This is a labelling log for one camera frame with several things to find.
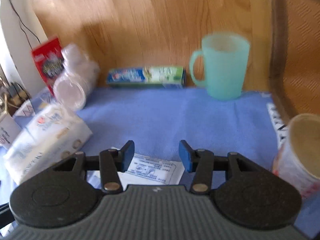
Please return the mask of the white barcode wipes packet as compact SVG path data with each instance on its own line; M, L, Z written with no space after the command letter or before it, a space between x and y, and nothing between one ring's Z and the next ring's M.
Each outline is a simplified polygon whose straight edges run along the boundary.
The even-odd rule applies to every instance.
M127 185L177 185L184 173L180 161L166 161L135 154L126 172L118 176L123 188Z

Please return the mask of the white tissue pack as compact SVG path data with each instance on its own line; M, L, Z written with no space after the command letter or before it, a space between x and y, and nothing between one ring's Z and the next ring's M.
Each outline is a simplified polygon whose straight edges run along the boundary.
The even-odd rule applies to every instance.
M36 114L4 155L10 178L20 185L77 152L91 137L84 120L59 103Z

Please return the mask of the toothpaste box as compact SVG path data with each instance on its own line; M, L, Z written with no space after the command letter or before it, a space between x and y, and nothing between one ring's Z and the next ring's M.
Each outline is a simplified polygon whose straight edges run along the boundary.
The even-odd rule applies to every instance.
M112 69L106 83L111 87L184 88L186 72L183 67L131 67Z

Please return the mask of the stack of plastic cups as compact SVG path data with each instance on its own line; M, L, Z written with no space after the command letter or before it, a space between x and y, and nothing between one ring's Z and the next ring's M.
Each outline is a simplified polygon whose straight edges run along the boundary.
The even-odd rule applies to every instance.
M64 70L53 86L57 102L76 112L84 108L97 84L99 65L71 43L62 50Z

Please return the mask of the teal plastic mug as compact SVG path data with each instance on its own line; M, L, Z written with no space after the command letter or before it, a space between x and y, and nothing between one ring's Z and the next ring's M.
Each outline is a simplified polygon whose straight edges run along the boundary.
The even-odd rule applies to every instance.
M236 33L215 32L201 40L201 49L192 53L189 72L193 83L222 101L240 97L250 51L249 41ZM194 75L194 63L203 58L204 79Z

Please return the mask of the round paper tub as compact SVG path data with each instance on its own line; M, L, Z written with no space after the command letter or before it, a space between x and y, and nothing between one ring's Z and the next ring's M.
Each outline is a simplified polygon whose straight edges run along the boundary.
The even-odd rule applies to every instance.
M294 186L304 199L319 192L318 115L300 114L290 120L272 173Z

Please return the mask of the white enamel mug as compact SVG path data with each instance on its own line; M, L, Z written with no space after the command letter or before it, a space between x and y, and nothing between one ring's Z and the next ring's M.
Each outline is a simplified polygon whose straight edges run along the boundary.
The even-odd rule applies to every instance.
M1 113L0 145L8 150L21 132L20 126L8 112Z

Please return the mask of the red cereal box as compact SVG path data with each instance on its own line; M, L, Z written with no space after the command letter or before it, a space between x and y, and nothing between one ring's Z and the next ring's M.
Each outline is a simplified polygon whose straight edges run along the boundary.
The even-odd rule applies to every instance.
M53 86L55 80L63 72L62 46L58 37L52 37L31 50L31 57L39 72L40 77L54 94Z

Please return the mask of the brown woven chair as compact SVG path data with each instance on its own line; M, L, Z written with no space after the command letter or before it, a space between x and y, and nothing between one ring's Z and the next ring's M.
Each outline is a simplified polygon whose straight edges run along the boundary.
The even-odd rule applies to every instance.
M269 88L283 122L319 114L319 0L270 0Z

